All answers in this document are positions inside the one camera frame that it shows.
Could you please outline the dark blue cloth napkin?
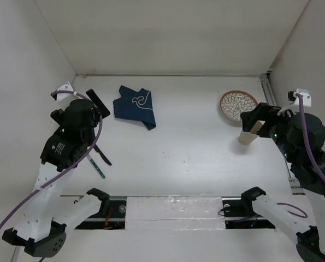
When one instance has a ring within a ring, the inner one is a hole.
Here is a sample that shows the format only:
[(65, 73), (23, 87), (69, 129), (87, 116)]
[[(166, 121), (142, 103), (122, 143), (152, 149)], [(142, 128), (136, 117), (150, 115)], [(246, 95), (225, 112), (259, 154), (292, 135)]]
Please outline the dark blue cloth napkin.
[(148, 130), (156, 128), (151, 91), (143, 88), (135, 91), (121, 85), (119, 94), (121, 97), (113, 101), (115, 118), (139, 121)]

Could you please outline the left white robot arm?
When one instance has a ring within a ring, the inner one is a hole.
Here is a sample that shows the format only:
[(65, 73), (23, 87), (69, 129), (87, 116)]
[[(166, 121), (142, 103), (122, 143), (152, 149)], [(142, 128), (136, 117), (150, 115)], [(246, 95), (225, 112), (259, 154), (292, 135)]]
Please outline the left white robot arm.
[(59, 90), (51, 95), (71, 94), (76, 99), (66, 109), (51, 113), (59, 125), (48, 138), (40, 156), (40, 166), (33, 192), (18, 204), (27, 208), (17, 226), (7, 229), (2, 239), (23, 247), (28, 255), (44, 260), (54, 257), (67, 235), (90, 216), (104, 216), (109, 211), (109, 194), (90, 189), (75, 204), (56, 214), (56, 206), (78, 164), (94, 149), (102, 131), (103, 119), (110, 111), (94, 90), (85, 95)]

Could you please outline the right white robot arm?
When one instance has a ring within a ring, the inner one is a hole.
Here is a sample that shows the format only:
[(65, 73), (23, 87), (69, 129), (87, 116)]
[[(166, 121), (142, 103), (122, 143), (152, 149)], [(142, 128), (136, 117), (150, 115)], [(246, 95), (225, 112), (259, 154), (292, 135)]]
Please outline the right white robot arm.
[(296, 246), (303, 261), (325, 261), (325, 126), (321, 120), (300, 110), (298, 114), (279, 114), (280, 108), (259, 103), (241, 113), (243, 131), (249, 132), (258, 121), (264, 125), (257, 135), (271, 138), (307, 196), (316, 225), (295, 218), (271, 200), (259, 187), (241, 194), (240, 208), (246, 215), (260, 215), (281, 230)]

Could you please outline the floral patterned plate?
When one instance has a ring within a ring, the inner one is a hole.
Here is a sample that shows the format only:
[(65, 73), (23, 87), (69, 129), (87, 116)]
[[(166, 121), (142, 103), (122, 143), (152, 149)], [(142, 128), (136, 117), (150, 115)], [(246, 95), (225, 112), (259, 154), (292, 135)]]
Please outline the floral patterned plate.
[(258, 105), (258, 101), (247, 92), (233, 90), (228, 91), (220, 98), (220, 110), (230, 121), (240, 123), (240, 115), (249, 112)]

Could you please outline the brown paper cup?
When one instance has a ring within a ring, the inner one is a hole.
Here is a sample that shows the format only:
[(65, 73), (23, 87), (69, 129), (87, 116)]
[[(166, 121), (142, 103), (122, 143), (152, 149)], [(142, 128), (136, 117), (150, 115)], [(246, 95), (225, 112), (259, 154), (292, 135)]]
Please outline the brown paper cup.
[(257, 121), (256, 124), (252, 127), (252, 129), (249, 132), (241, 131), (238, 141), (242, 145), (249, 145), (254, 140), (256, 140), (259, 135), (257, 134), (258, 131), (262, 128), (263, 124), (260, 121)]

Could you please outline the black table knife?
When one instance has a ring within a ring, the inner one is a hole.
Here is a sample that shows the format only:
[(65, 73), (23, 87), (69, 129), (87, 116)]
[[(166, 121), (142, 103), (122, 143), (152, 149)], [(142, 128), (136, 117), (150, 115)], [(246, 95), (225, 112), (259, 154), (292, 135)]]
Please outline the black table knife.
[(112, 166), (111, 161), (104, 155), (104, 153), (100, 150), (100, 148), (97, 145), (95, 145), (93, 149), (100, 155), (100, 157), (107, 165)]

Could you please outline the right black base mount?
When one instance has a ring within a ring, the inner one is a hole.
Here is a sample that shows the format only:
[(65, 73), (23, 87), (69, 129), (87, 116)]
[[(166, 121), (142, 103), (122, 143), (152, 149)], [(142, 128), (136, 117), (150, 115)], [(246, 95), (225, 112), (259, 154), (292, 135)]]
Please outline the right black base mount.
[(224, 219), (225, 228), (230, 229), (275, 229), (262, 216), (249, 211), (240, 197), (222, 198), (222, 208), (218, 215)]

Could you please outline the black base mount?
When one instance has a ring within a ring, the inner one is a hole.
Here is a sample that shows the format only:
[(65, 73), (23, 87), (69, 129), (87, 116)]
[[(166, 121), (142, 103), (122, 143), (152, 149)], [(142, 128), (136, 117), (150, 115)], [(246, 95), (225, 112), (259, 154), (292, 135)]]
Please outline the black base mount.
[(121, 230), (125, 229), (127, 198), (111, 196), (108, 207), (85, 219), (76, 227), (79, 230)]
[(240, 197), (222, 198), (222, 208), (218, 215), (224, 219), (225, 228), (230, 229), (275, 229), (262, 216), (249, 211)]

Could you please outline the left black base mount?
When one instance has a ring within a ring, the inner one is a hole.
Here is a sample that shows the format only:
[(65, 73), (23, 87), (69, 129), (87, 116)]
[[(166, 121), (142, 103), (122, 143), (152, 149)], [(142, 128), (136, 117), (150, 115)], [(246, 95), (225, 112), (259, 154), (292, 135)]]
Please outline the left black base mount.
[(79, 230), (121, 230), (125, 229), (127, 198), (111, 196), (108, 207), (85, 219), (76, 227)]

